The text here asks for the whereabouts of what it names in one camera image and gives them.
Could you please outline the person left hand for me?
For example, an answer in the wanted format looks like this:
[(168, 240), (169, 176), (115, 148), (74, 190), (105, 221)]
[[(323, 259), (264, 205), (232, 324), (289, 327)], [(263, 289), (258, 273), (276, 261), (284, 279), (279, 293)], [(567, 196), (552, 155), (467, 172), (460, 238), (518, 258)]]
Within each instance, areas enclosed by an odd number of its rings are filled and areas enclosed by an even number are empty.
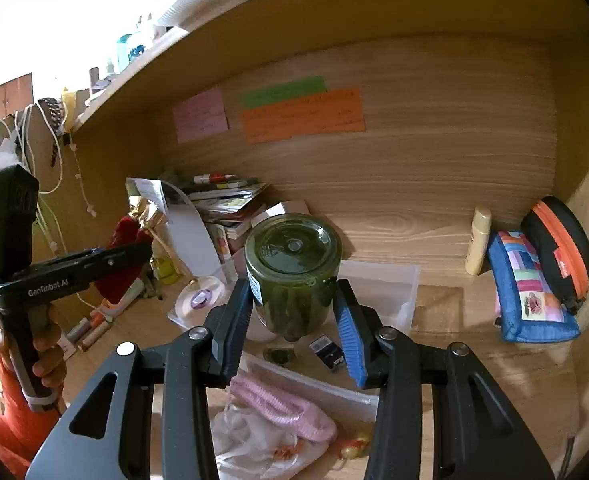
[[(33, 373), (46, 388), (62, 393), (63, 382), (67, 376), (67, 364), (63, 357), (63, 350), (58, 344), (61, 328), (52, 319), (50, 313), (47, 313), (47, 323), (33, 335), (33, 346), (40, 357), (33, 366)], [(12, 393), (20, 389), (10, 360), (9, 342), (2, 328), (0, 328), (0, 381), (3, 393)]]

